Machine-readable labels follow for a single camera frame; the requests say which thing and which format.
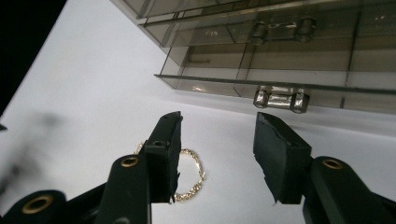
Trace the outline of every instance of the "gold chain bracelet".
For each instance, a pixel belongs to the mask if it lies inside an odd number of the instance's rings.
[[[137,145],[136,151],[134,152],[134,154],[138,154],[140,149],[142,149],[143,147],[143,143],[139,143]],[[194,160],[195,160],[195,165],[198,168],[198,175],[200,177],[199,181],[192,187],[192,189],[189,190],[189,192],[187,193],[175,193],[175,200],[176,202],[185,202],[189,199],[191,199],[201,188],[202,188],[202,183],[205,180],[205,172],[204,172],[204,168],[201,164],[201,161],[198,157],[198,154],[196,152],[194,152],[191,149],[188,148],[183,148],[180,151],[180,155],[181,154],[186,154],[191,156]]]

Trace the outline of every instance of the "white table surface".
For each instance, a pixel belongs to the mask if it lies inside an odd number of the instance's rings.
[[[304,223],[301,205],[274,203],[254,160],[251,100],[171,90],[153,76],[164,59],[109,0],[69,0],[1,119],[9,131],[0,133],[0,213],[37,190],[71,199],[104,183],[160,116],[181,111],[183,147],[199,154],[206,181],[188,202],[154,204],[153,223]],[[313,157],[348,162],[372,191],[396,200],[396,116],[263,111],[285,120]],[[193,162],[181,166],[187,189]]]

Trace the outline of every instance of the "screw hole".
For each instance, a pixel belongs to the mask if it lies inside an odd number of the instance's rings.
[[[139,162],[139,159],[136,157],[128,157],[121,162],[121,166],[123,167],[131,167],[135,166]]]
[[[335,160],[327,159],[327,160],[324,160],[322,163],[325,166],[327,166],[331,169],[334,169],[334,170],[340,170],[343,168],[343,165],[339,161],[335,161]]]
[[[32,215],[43,211],[53,202],[53,197],[51,195],[42,195],[34,198],[25,204],[22,208],[22,212],[27,215]]]

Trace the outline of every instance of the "white backdrop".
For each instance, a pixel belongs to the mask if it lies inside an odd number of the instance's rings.
[[[154,204],[153,223],[304,223],[300,205],[274,204],[252,146],[258,109],[248,99],[174,91],[152,74],[164,53],[109,0],[69,0],[2,117],[0,213],[40,189],[68,199],[105,182],[111,163],[181,111],[183,147],[207,179],[191,201]],[[396,200],[396,116],[310,107],[266,109],[313,148],[348,162],[368,187]],[[180,185],[196,176],[182,159]]]

